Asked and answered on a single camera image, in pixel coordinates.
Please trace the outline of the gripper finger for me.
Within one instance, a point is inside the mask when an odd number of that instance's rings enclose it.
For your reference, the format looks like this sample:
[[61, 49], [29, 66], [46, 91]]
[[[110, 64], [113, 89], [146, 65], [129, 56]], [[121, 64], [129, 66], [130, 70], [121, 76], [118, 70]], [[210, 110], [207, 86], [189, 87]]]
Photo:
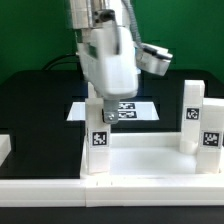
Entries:
[[119, 119], [119, 101], [104, 100], [103, 101], [103, 120], [107, 124], [116, 124]]

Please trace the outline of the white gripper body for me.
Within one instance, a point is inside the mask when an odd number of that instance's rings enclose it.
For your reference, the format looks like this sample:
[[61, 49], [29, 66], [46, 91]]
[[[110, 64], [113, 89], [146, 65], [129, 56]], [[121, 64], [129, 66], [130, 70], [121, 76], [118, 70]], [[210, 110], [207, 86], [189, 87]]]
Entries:
[[119, 27], [120, 54], [115, 54], [112, 27], [93, 29], [89, 43], [78, 43], [85, 78], [107, 100], [132, 98], [138, 91], [135, 49], [130, 31]]

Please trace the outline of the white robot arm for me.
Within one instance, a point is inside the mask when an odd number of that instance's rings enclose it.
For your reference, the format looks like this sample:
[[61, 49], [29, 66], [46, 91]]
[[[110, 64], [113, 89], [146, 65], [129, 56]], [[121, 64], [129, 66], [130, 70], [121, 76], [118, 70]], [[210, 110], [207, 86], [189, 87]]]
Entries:
[[103, 119], [115, 124], [119, 101], [138, 91], [135, 48], [126, 0], [65, 0], [84, 77], [103, 99]]

